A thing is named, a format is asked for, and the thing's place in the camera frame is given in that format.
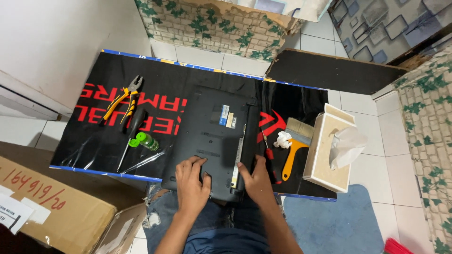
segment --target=red broom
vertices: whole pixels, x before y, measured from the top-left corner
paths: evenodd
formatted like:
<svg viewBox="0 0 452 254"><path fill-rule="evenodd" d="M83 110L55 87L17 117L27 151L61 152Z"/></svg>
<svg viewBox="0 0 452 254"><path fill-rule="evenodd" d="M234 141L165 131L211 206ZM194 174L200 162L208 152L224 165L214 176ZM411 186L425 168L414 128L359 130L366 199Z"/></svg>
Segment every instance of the red broom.
<svg viewBox="0 0 452 254"><path fill-rule="evenodd" d="M388 254L414 254L408 250L405 246L401 245L394 238L388 238L386 240L384 253Z"/></svg>

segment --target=person's left hand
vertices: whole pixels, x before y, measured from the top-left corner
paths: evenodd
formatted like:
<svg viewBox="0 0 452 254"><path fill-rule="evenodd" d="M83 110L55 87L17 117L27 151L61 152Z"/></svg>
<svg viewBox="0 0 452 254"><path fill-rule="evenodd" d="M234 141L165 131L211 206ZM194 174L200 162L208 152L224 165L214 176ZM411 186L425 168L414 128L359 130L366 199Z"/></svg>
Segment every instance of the person's left hand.
<svg viewBox="0 0 452 254"><path fill-rule="evenodd" d="M206 161L206 158L192 156L176 166L178 211L195 218L204 208L210 196L212 182L210 175L204 172L202 183L199 181L201 166Z"/></svg>

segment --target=tissue box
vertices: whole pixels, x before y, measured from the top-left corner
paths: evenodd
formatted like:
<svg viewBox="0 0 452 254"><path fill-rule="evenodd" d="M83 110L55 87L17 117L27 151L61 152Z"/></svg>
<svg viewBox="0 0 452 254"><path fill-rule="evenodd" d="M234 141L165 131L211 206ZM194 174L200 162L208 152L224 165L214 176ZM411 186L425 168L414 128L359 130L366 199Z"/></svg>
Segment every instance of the tissue box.
<svg viewBox="0 0 452 254"><path fill-rule="evenodd" d="M337 193L348 191L350 165L331 170L330 150L334 134L349 126L356 126L353 115L325 103L325 112L315 119L303 179Z"/></svg>

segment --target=brick pattern wallpaper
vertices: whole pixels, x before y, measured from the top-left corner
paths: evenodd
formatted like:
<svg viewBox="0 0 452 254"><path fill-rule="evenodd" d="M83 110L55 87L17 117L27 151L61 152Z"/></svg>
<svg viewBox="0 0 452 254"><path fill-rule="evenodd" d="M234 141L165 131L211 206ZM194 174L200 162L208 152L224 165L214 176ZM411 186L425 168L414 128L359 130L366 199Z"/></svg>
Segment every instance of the brick pattern wallpaper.
<svg viewBox="0 0 452 254"><path fill-rule="evenodd" d="M265 12L212 0L197 5L183 1L135 0L149 38L187 47L273 61L288 30L303 20L277 22Z"/></svg>
<svg viewBox="0 0 452 254"><path fill-rule="evenodd" d="M396 80L435 252L452 254L452 46Z"/></svg>

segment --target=green bottle cap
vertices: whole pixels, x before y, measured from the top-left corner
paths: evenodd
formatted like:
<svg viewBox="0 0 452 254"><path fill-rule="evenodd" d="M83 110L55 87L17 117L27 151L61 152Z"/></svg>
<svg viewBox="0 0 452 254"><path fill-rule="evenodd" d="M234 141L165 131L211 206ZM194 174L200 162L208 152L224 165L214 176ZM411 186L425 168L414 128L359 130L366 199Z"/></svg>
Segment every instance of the green bottle cap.
<svg viewBox="0 0 452 254"><path fill-rule="evenodd" d="M136 140L136 139L131 139L129 141L129 146L131 146L131 147L137 147L137 146L139 146L139 144L140 144L140 141Z"/></svg>
<svg viewBox="0 0 452 254"><path fill-rule="evenodd" d="M146 140L147 140L147 135L146 135L146 133L144 133L144 132L139 132L139 133L137 134L137 140L138 140L138 141L146 142Z"/></svg>

